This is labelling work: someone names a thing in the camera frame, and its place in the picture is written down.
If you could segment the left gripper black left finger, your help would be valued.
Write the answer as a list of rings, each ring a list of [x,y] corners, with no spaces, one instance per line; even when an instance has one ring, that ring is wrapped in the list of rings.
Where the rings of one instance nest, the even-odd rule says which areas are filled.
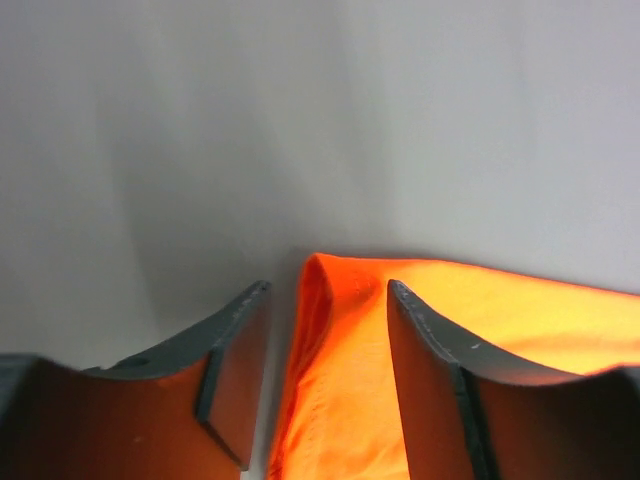
[[[237,479],[250,466],[271,286],[109,368],[1,358],[5,479]]]

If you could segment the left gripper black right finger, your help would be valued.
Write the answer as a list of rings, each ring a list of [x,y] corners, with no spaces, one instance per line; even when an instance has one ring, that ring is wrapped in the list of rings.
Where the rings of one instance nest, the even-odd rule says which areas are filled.
[[[414,479],[635,479],[639,369],[575,375],[436,312],[400,281],[387,321]]]

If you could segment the orange t shirt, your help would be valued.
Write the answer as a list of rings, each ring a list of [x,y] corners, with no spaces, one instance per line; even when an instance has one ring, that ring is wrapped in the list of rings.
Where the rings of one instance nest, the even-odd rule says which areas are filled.
[[[301,274],[269,478],[414,479],[388,333],[392,280],[526,360],[575,375],[639,369],[635,295],[442,260],[315,254]]]

